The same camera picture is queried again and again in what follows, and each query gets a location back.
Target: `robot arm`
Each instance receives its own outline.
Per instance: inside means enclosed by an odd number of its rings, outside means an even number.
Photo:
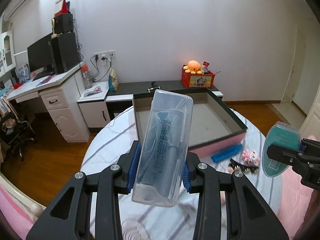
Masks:
[[[138,141],[117,164],[86,176],[77,172],[55,196],[27,235],[27,240],[89,239],[92,193],[97,192],[96,239],[121,240],[118,194],[129,194],[128,173]],[[188,192],[199,193],[194,240],[218,240],[220,191],[226,192],[228,239],[289,239],[276,215],[241,171],[218,172],[188,152]]]
[[[320,190],[320,142],[303,139],[300,150],[271,144],[267,155],[270,159],[292,166],[292,170],[302,176],[302,185]]]

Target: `clear plastic box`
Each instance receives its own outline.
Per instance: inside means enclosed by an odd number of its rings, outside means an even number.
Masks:
[[[191,127],[191,97],[156,90],[132,201],[173,207],[178,199]]]

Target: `wooden floor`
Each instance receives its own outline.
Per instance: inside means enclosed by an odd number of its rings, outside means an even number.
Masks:
[[[264,135],[279,117],[267,105],[232,105],[236,111],[252,122]],[[48,205],[67,180],[79,171],[88,143],[67,143],[50,118],[36,118],[32,126],[37,143],[23,150],[25,160],[7,156],[1,166],[2,173],[22,192]]]
[[[284,121],[268,105],[232,105],[230,107],[253,123],[264,136],[276,122]]]

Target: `door handle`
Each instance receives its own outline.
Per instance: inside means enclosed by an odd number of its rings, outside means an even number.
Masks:
[[[56,127],[58,128],[59,132],[61,132],[60,128],[58,127],[58,124],[56,123]]]
[[[106,119],[106,117],[104,115],[104,111],[102,111],[102,115],[103,115],[104,120],[107,121],[107,119]]]

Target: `desk drawer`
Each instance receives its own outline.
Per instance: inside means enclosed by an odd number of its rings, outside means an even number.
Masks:
[[[66,97],[64,96],[63,90],[57,90],[40,93],[42,101],[48,110],[66,108],[69,107]]]

